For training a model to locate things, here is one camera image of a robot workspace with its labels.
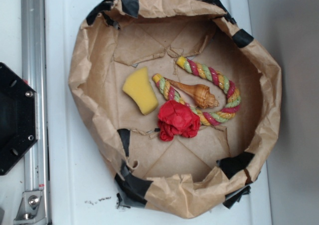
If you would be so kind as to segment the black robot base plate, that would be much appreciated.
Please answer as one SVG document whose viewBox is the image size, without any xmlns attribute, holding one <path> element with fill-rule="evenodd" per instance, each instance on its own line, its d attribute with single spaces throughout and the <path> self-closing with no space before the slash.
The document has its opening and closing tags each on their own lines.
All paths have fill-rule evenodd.
<svg viewBox="0 0 319 225">
<path fill-rule="evenodd" d="M 36 141 L 36 92 L 1 63 L 0 174 L 6 175 Z"/>
</svg>

